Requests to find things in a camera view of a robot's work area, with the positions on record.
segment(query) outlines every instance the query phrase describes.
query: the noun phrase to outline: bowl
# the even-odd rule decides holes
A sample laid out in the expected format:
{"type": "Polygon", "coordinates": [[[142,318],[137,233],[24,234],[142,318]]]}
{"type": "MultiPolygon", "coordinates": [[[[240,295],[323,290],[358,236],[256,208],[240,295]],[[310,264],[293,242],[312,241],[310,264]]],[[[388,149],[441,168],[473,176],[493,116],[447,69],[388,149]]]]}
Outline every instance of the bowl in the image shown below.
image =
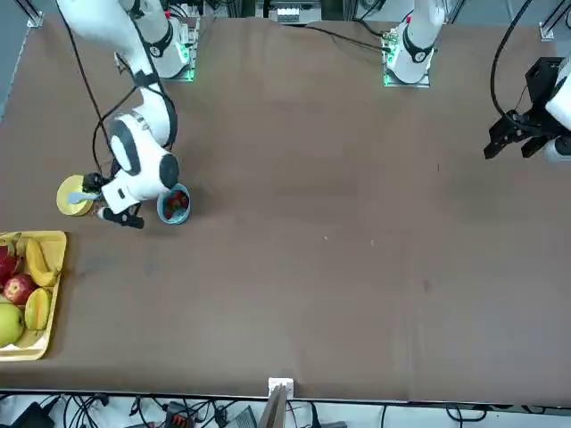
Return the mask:
{"type": "Polygon", "coordinates": [[[184,223],[188,218],[188,216],[190,215],[190,208],[191,208],[190,193],[188,192],[188,189],[183,185],[181,185],[180,183],[172,186],[170,192],[163,193],[159,195],[159,197],[157,198],[157,213],[159,214],[159,218],[167,225],[180,225],[181,223],[184,223]],[[164,208],[167,199],[170,196],[174,195],[177,190],[182,190],[185,193],[186,197],[188,198],[188,207],[175,210],[172,213],[171,218],[166,218],[164,215],[164,208]]]}

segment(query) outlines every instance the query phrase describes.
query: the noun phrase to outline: yellow plate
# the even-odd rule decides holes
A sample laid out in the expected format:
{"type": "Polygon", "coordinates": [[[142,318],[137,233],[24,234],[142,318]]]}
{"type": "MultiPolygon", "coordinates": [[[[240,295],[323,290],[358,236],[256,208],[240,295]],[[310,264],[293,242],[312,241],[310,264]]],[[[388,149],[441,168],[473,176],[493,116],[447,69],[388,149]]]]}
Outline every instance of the yellow plate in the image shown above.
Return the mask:
{"type": "MultiPolygon", "coordinates": [[[[14,236],[17,232],[1,234],[6,239],[14,236]]],[[[68,239],[64,232],[61,231],[28,231],[21,232],[23,238],[34,238],[39,242],[44,259],[50,269],[58,269],[62,272],[63,257],[65,256],[65,247],[68,239]]],[[[24,264],[24,272],[29,273],[28,265],[24,264]]],[[[47,327],[45,330],[24,330],[23,335],[16,343],[0,348],[0,362],[4,361],[26,361],[40,359],[47,351],[47,346],[52,337],[52,328],[54,326],[55,308],[57,307],[57,297],[60,290],[62,274],[57,278],[53,287],[46,287],[52,292],[52,306],[50,307],[50,315],[47,319],[47,327]]]]}
{"type": "Polygon", "coordinates": [[[57,208],[66,216],[83,216],[91,210],[93,201],[81,201],[80,203],[68,203],[68,194],[71,192],[83,192],[83,176],[71,176],[63,180],[57,189],[55,203],[57,208]]]}

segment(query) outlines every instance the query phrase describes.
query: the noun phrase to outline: table surface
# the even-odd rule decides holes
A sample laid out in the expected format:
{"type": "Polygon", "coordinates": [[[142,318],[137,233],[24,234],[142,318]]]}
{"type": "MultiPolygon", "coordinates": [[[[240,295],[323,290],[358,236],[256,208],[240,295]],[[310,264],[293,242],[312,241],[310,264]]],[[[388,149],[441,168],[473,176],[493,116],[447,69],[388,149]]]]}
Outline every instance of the table surface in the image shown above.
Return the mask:
{"type": "MultiPolygon", "coordinates": [[[[137,231],[55,207],[94,170],[96,121],[48,17],[0,125],[0,220],[67,231],[68,270],[53,345],[1,365],[3,386],[262,396],[284,376],[312,398],[571,404],[571,171],[482,154],[504,30],[445,26],[420,90],[383,87],[377,52],[317,31],[215,20],[197,80],[167,85],[194,215],[165,226],[150,202],[137,231]]],[[[107,110],[129,78],[108,49],[79,50],[107,110]]],[[[504,108],[549,52],[514,32],[504,108]]]]}

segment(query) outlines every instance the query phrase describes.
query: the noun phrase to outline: floor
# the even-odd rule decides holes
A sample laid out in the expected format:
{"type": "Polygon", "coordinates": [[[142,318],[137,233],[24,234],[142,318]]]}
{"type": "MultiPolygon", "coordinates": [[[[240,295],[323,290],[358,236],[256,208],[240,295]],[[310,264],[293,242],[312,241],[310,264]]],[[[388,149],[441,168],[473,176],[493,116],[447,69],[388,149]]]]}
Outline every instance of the floor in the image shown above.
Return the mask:
{"type": "MultiPolygon", "coordinates": [[[[0,402],[0,424],[11,424],[16,417],[32,401],[41,403],[46,396],[15,396],[0,402]]],[[[55,421],[56,427],[70,426],[72,417],[75,415],[78,406],[71,401],[67,411],[67,423],[63,423],[65,403],[68,397],[61,398],[53,407],[50,416],[55,421]]],[[[160,399],[161,403],[168,403],[167,399],[160,399]]],[[[189,407],[200,402],[200,400],[189,399],[189,407]]],[[[101,428],[112,427],[145,427],[139,414],[129,416],[133,398],[111,398],[107,407],[102,407],[99,403],[90,409],[89,414],[94,422],[101,428]]],[[[217,407],[227,404],[227,401],[217,401],[217,407]]],[[[307,402],[292,403],[295,412],[295,421],[288,412],[285,417],[285,428],[303,428],[311,424],[310,405],[307,402]]],[[[228,421],[231,421],[247,406],[252,408],[252,412],[257,421],[260,421],[261,414],[265,406],[263,401],[238,401],[228,408],[228,421]]],[[[425,427],[425,428],[456,428],[459,423],[451,420],[444,409],[441,408],[411,408],[411,407],[391,407],[385,411],[384,424],[382,421],[382,405],[357,405],[357,404],[316,404],[319,421],[322,424],[344,421],[350,428],[394,428],[394,427],[425,427]]],[[[141,410],[149,426],[156,423],[158,426],[164,420],[164,412],[150,399],[141,401],[141,410]]],[[[463,411],[465,418],[478,418],[482,415],[479,411],[463,411]]],[[[204,418],[204,410],[200,412],[200,417],[204,418]]],[[[203,428],[206,424],[196,424],[196,428],[203,428]]],[[[571,427],[571,417],[568,416],[546,416],[528,415],[521,413],[490,412],[484,420],[478,423],[467,424],[475,428],[533,428],[541,426],[545,428],[568,428],[571,427]]],[[[210,428],[218,428],[214,422],[209,424],[210,428]]]]}

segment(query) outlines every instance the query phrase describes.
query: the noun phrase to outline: strawberry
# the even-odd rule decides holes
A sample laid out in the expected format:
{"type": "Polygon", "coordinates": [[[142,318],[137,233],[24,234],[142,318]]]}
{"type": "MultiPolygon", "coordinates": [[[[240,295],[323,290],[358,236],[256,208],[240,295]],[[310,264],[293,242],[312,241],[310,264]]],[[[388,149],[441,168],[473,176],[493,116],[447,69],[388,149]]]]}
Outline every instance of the strawberry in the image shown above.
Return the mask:
{"type": "Polygon", "coordinates": [[[167,220],[170,220],[170,219],[172,218],[172,213],[173,213],[173,210],[172,210],[170,207],[165,207],[165,208],[164,208],[164,217],[165,217],[167,220]]]}

